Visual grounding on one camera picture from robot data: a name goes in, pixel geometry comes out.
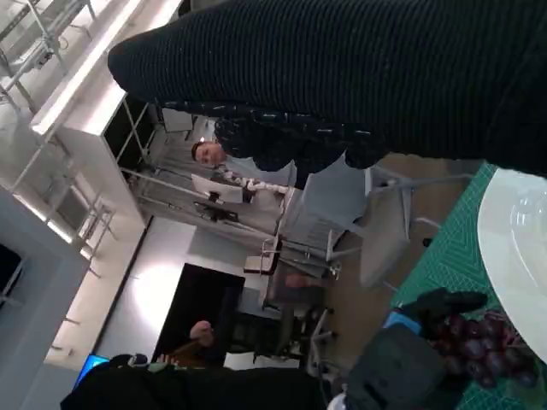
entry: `blue screen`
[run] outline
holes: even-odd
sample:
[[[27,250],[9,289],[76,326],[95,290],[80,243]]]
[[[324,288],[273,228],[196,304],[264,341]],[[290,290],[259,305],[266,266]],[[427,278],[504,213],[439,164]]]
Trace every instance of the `blue screen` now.
[[[87,356],[87,360],[85,361],[84,367],[82,367],[81,372],[79,373],[78,380],[76,380],[76,386],[78,386],[79,382],[81,382],[82,378],[85,377],[85,375],[95,366],[100,365],[102,363],[106,363],[109,361],[106,357],[97,356],[95,354],[90,354]]]

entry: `person's hair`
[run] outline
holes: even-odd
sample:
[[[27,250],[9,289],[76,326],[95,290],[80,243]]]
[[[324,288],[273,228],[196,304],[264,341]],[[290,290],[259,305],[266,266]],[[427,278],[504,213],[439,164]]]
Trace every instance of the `person's hair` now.
[[[192,160],[197,161],[196,160],[196,151],[203,144],[204,144],[204,141],[200,141],[199,143],[195,143],[195,144],[192,145],[192,147],[191,147],[191,158],[192,158]]]

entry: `green tablecloth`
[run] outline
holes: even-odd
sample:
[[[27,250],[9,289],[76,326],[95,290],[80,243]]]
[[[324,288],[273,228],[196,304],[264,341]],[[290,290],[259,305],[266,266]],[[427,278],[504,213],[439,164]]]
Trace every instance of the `green tablecloth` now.
[[[486,186],[496,167],[485,164],[463,192],[431,246],[421,257],[391,301],[392,306],[414,301],[418,295],[445,287],[449,290],[478,290],[489,296],[490,305],[499,304],[482,262],[477,238],[477,217]],[[461,410],[505,410],[524,408],[504,396],[505,386],[485,390],[473,384],[462,399]]]

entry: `man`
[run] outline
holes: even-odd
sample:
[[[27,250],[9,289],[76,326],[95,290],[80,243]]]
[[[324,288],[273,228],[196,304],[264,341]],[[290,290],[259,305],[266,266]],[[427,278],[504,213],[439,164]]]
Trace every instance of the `man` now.
[[[261,170],[323,158],[307,140],[360,169],[397,152],[547,177],[545,0],[231,0],[116,45],[109,69],[235,120]]]
[[[162,354],[158,360],[179,366],[222,367],[226,353],[246,353],[250,348],[234,346],[229,323],[221,324],[217,332],[207,320],[197,322],[190,330],[189,343],[169,354]]]
[[[264,127],[247,122],[218,119],[215,122],[217,142],[195,143],[192,159],[214,167],[223,164],[228,171],[243,178],[281,186],[294,185],[303,190],[309,173],[316,170],[303,164],[299,154],[288,149],[289,144],[286,149],[276,152],[274,148],[279,145],[271,146],[266,139],[274,129],[264,130]]]

